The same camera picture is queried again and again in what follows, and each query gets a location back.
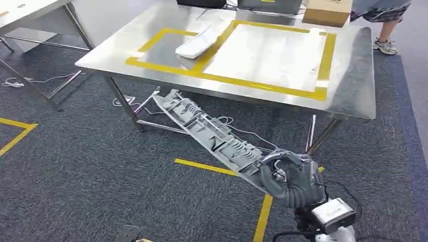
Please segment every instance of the carpet floor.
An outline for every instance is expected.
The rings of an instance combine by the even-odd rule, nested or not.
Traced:
[[[64,44],[76,39],[65,36]],[[0,57],[25,76],[45,80],[78,69],[83,54],[39,46]],[[314,158],[330,191],[352,206],[338,181],[363,204],[359,241],[428,241],[428,171],[420,148],[399,56],[375,54],[377,118],[344,123]],[[10,77],[0,70],[0,80]],[[141,102],[153,85],[117,80]],[[58,82],[38,85],[45,92]],[[187,93],[212,116],[301,152],[308,114]],[[101,76],[82,75],[56,99],[54,111],[25,88],[0,87],[2,118],[38,124],[0,157],[0,241],[114,241],[122,226],[141,228],[154,242],[253,241],[264,194],[227,174],[175,163],[182,158],[222,167],[190,137],[147,128],[136,132]],[[156,111],[151,104],[149,109]],[[145,120],[171,124],[163,115]],[[330,122],[319,117],[317,134]],[[19,130],[0,125],[0,145]],[[241,137],[265,146],[255,137]],[[294,230],[292,211],[274,203],[264,241]],[[291,236],[281,241],[305,241]]]

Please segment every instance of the laptop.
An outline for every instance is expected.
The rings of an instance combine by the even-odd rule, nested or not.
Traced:
[[[238,0],[238,8],[279,14],[297,14],[302,0]]]

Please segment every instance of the robotic hand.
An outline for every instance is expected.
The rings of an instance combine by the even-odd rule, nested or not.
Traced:
[[[260,183],[277,202],[295,209],[299,232],[279,236],[301,234],[315,242],[355,242],[355,211],[340,198],[328,198],[318,164],[308,155],[276,150],[265,156]]]
[[[327,199],[318,164],[307,155],[287,150],[276,150],[264,157],[260,183],[272,197],[290,208],[303,208]]]

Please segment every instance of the black monitor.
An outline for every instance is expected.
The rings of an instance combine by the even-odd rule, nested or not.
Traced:
[[[200,8],[221,9],[226,5],[226,0],[177,0],[177,3]]]
[[[297,14],[302,0],[238,0],[238,8],[251,11]]]

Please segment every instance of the white wall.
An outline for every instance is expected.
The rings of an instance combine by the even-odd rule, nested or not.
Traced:
[[[95,45],[99,45],[144,10],[175,0],[73,0],[76,14]]]

